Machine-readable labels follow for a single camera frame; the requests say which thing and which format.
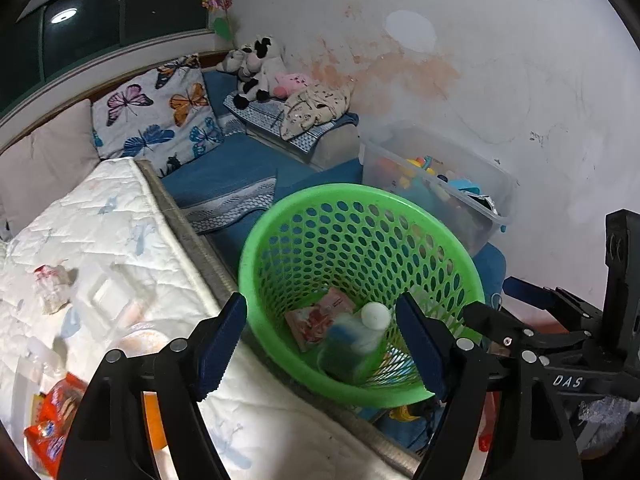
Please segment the blue white milk carton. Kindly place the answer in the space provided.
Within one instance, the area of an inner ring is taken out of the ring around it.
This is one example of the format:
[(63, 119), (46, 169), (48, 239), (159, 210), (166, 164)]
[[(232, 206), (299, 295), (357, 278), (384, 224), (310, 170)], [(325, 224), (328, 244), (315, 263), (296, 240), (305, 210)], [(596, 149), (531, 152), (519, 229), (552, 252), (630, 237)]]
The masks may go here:
[(363, 384), (382, 361), (390, 322), (390, 309), (379, 302), (368, 302), (354, 314), (340, 314), (320, 346), (319, 370), (345, 384)]

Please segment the red snack wrapper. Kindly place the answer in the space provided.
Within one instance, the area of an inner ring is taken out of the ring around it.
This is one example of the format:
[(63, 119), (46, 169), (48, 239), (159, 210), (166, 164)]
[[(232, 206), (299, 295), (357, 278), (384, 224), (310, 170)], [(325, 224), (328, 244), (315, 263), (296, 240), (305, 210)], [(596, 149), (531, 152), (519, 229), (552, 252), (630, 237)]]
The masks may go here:
[(30, 449), (53, 479), (58, 478), (70, 426), (86, 389), (85, 382), (67, 373), (44, 397), (36, 422), (23, 431)]

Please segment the sealed pudding cup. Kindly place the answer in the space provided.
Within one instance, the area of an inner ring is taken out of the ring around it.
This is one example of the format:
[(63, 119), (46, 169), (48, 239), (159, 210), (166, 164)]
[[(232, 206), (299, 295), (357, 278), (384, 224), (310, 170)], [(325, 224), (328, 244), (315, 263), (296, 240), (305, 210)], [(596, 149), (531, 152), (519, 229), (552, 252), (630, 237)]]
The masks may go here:
[(124, 352), (127, 358), (137, 358), (159, 352), (169, 341), (171, 336), (163, 327), (154, 323), (138, 323), (128, 327), (122, 335), (116, 337), (110, 349)]

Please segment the clear plastic storage box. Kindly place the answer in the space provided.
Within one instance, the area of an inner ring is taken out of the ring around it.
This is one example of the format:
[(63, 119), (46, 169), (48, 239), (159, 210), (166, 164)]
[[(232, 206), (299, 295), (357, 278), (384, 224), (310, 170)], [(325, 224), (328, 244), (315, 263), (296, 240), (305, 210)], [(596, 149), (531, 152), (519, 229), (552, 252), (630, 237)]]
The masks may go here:
[(394, 122), (360, 133), (362, 183), (410, 200), (476, 255), (510, 226), (514, 177), (439, 133)]

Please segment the clear plastic tray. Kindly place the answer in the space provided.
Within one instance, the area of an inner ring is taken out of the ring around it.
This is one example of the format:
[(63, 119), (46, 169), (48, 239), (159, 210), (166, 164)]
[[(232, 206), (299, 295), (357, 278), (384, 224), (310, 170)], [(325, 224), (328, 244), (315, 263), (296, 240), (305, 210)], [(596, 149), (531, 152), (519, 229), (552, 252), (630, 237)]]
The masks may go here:
[(88, 261), (78, 266), (70, 299), (93, 338), (106, 339), (140, 321), (155, 294), (121, 266)]

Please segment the green plastic basket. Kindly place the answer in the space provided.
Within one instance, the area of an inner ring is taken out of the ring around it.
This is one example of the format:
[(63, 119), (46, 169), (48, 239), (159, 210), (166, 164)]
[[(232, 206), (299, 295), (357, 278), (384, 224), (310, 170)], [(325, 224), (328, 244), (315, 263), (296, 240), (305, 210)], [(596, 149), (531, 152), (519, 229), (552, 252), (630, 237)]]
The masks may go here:
[(239, 290), (248, 324), (267, 356), (296, 382), (335, 402), (394, 408), (431, 396), (396, 325), (353, 384), (326, 376), (318, 351), (304, 351), (285, 321), (336, 288), (357, 307), (389, 309), (410, 292), (423, 312), (455, 337), (480, 342), (461, 310), (485, 298), (474, 263), (454, 233), (397, 195), (360, 184), (298, 191), (275, 203), (244, 244)]

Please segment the pink snack packet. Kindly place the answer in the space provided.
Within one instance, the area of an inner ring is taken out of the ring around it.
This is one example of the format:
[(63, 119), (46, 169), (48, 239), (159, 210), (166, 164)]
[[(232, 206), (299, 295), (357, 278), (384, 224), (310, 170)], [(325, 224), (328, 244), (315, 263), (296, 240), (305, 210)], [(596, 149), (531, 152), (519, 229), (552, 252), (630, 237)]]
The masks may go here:
[(326, 333), (338, 316), (353, 314), (355, 308), (349, 296), (330, 287), (309, 306), (288, 311), (284, 317), (299, 350), (307, 352), (326, 338)]

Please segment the white quilted bed cover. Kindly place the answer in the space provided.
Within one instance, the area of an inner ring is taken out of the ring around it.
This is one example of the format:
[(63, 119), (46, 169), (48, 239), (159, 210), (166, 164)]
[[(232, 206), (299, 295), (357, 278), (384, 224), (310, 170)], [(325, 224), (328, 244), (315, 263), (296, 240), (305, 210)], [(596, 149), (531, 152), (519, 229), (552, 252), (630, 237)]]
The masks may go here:
[[(1, 420), (12, 422), (18, 360), (30, 338), (52, 344), (74, 316), (45, 314), (38, 266), (108, 266), (131, 284), (141, 308), (131, 323), (169, 321), (190, 330), (220, 305), (171, 232), (137, 163), (101, 162), (1, 246)], [(201, 404), (224, 468), (235, 479), (393, 479), (367, 445), (272, 376), (245, 344), (220, 387)]]

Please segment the grey pillow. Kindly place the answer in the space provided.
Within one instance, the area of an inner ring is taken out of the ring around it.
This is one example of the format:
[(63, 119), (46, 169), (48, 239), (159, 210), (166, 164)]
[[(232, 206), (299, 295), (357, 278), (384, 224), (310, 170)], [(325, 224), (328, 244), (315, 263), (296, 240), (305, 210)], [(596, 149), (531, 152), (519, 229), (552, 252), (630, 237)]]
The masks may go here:
[(17, 236), (100, 163), (91, 102), (82, 100), (1, 155), (1, 233)]

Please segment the spotted cream cloth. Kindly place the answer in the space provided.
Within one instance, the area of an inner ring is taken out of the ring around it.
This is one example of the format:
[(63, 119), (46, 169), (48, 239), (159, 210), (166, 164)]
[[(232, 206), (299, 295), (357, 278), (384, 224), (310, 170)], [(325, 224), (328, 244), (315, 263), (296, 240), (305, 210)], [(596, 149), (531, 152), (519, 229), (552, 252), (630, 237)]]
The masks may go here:
[(283, 104), (280, 137), (292, 140), (311, 128), (340, 119), (349, 109), (354, 83), (341, 87), (312, 84), (292, 94)]

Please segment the right butterfly pillow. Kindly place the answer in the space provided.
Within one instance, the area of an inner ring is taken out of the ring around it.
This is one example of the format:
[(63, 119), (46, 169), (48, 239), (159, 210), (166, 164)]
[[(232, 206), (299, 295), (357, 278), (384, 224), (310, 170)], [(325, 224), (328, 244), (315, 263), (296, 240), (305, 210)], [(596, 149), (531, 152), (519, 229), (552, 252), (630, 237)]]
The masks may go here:
[(121, 84), (92, 104), (92, 122), (102, 159), (146, 159), (161, 178), (224, 142), (196, 54)]

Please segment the pink plush toy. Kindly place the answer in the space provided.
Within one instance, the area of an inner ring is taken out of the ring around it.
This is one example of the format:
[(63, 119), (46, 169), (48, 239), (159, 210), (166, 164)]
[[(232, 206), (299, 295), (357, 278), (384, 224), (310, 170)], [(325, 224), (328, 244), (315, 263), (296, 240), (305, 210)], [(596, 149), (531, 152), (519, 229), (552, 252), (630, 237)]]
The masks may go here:
[(280, 100), (285, 100), (295, 92), (309, 87), (314, 81), (304, 74), (277, 74), (274, 76), (276, 85), (272, 89), (272, 95)]

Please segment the black white cow plush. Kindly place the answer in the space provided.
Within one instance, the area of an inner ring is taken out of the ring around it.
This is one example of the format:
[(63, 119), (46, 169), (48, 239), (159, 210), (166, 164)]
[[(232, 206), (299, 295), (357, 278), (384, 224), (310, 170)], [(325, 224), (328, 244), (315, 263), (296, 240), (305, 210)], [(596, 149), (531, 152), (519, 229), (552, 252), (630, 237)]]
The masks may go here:
[(252, 44), (228, 52), (215, 70), (238, 78), (238, 92), (232, 99), (238, 110), (245, 110), (250, 102), (282, 98), (277, 76), (285, 75), (286, 67), (280, 42), (273, 36), (259, 36)]

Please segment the dark window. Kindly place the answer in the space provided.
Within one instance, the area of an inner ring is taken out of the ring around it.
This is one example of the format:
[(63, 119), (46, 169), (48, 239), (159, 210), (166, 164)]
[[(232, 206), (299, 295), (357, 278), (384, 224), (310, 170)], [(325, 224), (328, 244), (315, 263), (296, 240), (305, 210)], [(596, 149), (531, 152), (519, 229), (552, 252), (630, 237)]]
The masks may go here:
[(93, 58), (206, 22), (201, 0), (50, 0), (1, 29), (1, 114)]

